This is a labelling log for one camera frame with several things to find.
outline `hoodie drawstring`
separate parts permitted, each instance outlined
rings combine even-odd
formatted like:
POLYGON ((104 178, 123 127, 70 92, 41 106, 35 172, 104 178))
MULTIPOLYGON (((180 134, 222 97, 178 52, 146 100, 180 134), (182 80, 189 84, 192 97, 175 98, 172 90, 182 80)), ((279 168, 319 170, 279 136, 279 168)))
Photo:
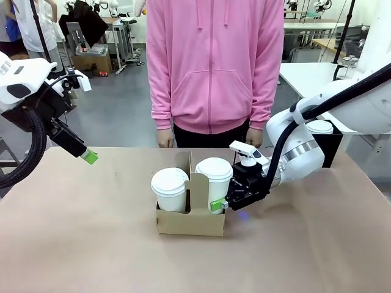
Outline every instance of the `hoodie drawstring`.
POLYGON ((202 29, 202 0, 197 0, 197 22, 198 29, 202 29))
MULTIPOLYGON (((224 26, 228 26, 230 20, 230 0, 225 0, 224 26)), ((197 0, 197 25, 202 29, 202 0, 197 0)))
POLYGON ((230 19, 230 0, 225 0, 224 26, 228 26, 229 19, 230 19))

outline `cup lid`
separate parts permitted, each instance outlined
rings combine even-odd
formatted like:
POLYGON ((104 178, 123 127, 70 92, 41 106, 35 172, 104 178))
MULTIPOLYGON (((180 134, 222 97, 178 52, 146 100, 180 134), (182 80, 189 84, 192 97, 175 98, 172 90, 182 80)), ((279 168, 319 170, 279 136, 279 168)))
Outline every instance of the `cup lid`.
POLYGON ((319 133, 319 134, 333 133, 334 130, 332 124, 324 120, 311 121, 310 123, 307 123, 307 128, 312 133, 319 133))
POLYGON ((166 168, 157 172, 151 181, 153 191, 162 196, 174 197, 185 190, 189 176, 179 168, 166 168))
POLYGON ((209 157, 199 162, 195 172, 204 174, 209 182, 219 183, 231 179, 233 175, 232 166, 229 162, 219 157, 209 157))

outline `white paper cup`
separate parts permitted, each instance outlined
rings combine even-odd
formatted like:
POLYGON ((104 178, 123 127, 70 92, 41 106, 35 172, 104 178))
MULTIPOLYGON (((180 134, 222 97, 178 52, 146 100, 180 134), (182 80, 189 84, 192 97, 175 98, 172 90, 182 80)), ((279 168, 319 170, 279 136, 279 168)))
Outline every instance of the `white paper cup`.
POLYGON ((189 176, 179 168, 167 168, 156 173, 151 188, 158 199, 159 208, 169 212, 185 212, 185 182, 189 176))
POLYGON ((312 134, 333 134, 334 127, 328 121, 315 120, 307 123, 307 128, 312 134))
MULTIPOLYGON (((232 166, 224 159, 210 157, 199 162, 195 170, 196 173, 204 174, 209 179, 208 209, 211 211, 210 204, 227 195, 230 180, 233 175, 232 166)), ((222 212, 223 209, 214 212, 211 211, 215 215, 221 214, 222 212)))

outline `black cable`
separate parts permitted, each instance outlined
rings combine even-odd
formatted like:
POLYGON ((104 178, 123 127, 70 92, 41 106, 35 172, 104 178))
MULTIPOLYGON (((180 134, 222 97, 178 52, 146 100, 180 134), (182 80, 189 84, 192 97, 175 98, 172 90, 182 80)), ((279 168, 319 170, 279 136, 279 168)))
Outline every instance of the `black cable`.
POLYGON ((371 76, 363 79, 362 81, 348 87, 346 90, 336 94, 332 98, 323 102, 319 106, 315 107, 312 110, 309 110, 303 113, 303 118, 305 120, 312 119, 317 117, 335 107, 342 105, 358 96, 363 95, 364 93, 369 92, 370 90, 375 89, 376 87, 382 85, 383 83, 391 79, 391 64, 383 67, 379 71, 375 72, 371 76))
MULTIPOLYGON (((347 2, 347 1, 348 1, 348 0, 345 0, 345 3, 343 3, 343 7, 342 7, 342 9, 341 9, 340 16, 338 17, 337 23, 335 24, 334 32, 335 32, 335 30, 337 29, 338 23, 340 22, 340 19, 341 19, 342 13, 343 13, 343 9, 345 9, 345 5, 346 5, 346 2, 347 2)), ((329 47, 331 38, 332 38, 332 35, 330 36, 329 41, 327 42, 326 48, 329 47)), ((319 62, 322 62, 323 56, 325 55, 326 52, 327 52, 327 50, 325 49, 324 52, 323 52, 323 54, 322 54, 322 56, 320 57, 320 61, 319 61, 319 62)))
POLYGON ((273 156, 271 158, 270 167, 268 174, 266 175, 266 189, 270 190, 271 185, 273 184, 274 176, 276 175, 277 168, 279 166, 282 149, 285 145, 285 142, 287 141, 288 137, 291 135, 291 133, 298 127, 299 125, 292 121, 287 128, 284 129, 283 133, 281 134, 279 140, 277 141, 276 147, 273 152, 273 156))
POLYGON ((46 132, 41 118, 35 110, 24 108, 31 126, 32 142, 23 162, 11 173, 0 176, 0 189, 10 187, 25 179, 36 168, 46 149, 46 132))
POLYGON ((48 47, 46 46, 45 38, 43 37, 42 28, 41 28, 41 25, 39 23, 39 17, 37 15, 37 9, 35 9, 35 2, 34 2, 34 0, 30 0, 30 6, 31 6, 31 10, 32 10, 32 17, 35 20, 35 25, 37 26, 39 39, 41 40, 41 43, 42 43, 43 52, 45 53, 46 60, 49 63, 51 63, 48 47))
POLYGON ((66 78, 82 78, 81 75, 79 74, 69 74, 69 75, 64 75, 64 76, 61 76, 59 78, 57 78, 53 83, 51 83, 44 91, 43 93, 41 94, 41 96, 39 97, 38 101, 37 101, 37 104, 35 104, 35 108, 38 107, 39 103, 41 102, 42 98, 46 95, 46 93, 55 85, 57 84, 58 82, 66 79, 66 78))
POLYGON ((332 62, 333 64, 338 64, 338 59, 340 58, 340 55, 341 55, 341 52, 342 52, 342 48, 343 48, 343 43, 344 43, 344 41, 346 39, 346 35, 347 35, 348 29, 349 29, 349 24, 350 24, 350 21, 351 21, 352 16, 353 16, 353 8, 354 8, 354 4, 355 3, 356 3, 356 0, 352 0, 352 2, 350 4, 348 16, 346 17, 345 27, 343 28, 343 32, 342 32, 342 35, 341 35, 341 40, 340 40, 340 43, 338 45, 337 52, 335 53, 334 61, 332 62))

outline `person in white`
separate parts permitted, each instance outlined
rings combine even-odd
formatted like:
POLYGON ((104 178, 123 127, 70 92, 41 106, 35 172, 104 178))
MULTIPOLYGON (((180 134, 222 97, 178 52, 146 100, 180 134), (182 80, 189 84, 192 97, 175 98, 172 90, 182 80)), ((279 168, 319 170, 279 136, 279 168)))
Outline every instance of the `person in white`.
MULTIPOLYGON (((51 21, 57 22, 57 4, 53 0, 34 0, 34 3, 50 59, 52 62, 57 62, 57 68, 54 72, 60 72, 63 70, 63 67, 51 23, 51 21), (51 19, 45 16, 45 3, 48 3, 51 7, 51 19)), ((4 4, 5 14, 18 22, 23 43, 30 58, 46 58, 38 29, 33 19, 30 0, 5 0, 4 4), (11 3, 15 9, 15 14, 10 10, 11 3)))

